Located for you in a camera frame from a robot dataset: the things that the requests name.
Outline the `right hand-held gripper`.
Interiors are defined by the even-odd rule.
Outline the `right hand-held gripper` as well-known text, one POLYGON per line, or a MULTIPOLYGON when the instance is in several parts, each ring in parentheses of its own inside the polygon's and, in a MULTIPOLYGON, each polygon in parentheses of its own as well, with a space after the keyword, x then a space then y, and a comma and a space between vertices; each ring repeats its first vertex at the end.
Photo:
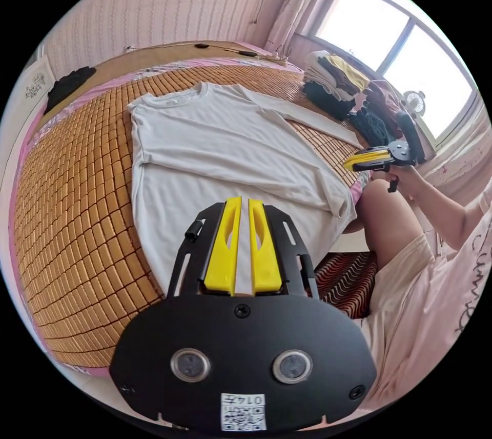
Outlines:
POLYGON ((414 166, 417 155, 406 141, 393 141, 386 146, 369 147, 359 150, 348 158, 343 167, 349 171, 385 171, 391 165, 414 166))

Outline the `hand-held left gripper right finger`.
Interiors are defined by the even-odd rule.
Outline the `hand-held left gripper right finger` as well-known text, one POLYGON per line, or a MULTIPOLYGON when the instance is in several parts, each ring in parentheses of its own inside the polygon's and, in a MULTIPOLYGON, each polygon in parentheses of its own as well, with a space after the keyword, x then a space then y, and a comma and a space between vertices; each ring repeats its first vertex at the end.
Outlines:
POLYGON ((286 214, 258 199, 248 200, 251 286, 254 296, 286 293, 289 246, 286 214))

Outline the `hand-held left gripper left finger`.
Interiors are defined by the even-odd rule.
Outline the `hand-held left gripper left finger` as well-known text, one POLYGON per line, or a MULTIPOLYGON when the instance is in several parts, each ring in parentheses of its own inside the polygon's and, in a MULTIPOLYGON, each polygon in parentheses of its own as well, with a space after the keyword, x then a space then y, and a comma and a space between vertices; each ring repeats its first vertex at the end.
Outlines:
POLYGON ((208 292, 235 293, 241 208, 241 197, 224 204, 203 281, 208 292))

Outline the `person's right hand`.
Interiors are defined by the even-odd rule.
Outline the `person's right hand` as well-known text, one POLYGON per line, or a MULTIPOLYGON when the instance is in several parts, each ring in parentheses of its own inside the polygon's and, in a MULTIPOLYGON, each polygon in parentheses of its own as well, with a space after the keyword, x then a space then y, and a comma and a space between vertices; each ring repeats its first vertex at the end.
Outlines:
POLYGON ((427 182, 413 166, 391 165, 388 172, 376 171, 372 180, 383 179, 387 182, 397 181, 397 189, 406 198, 417 201, 425 189, 427 182))

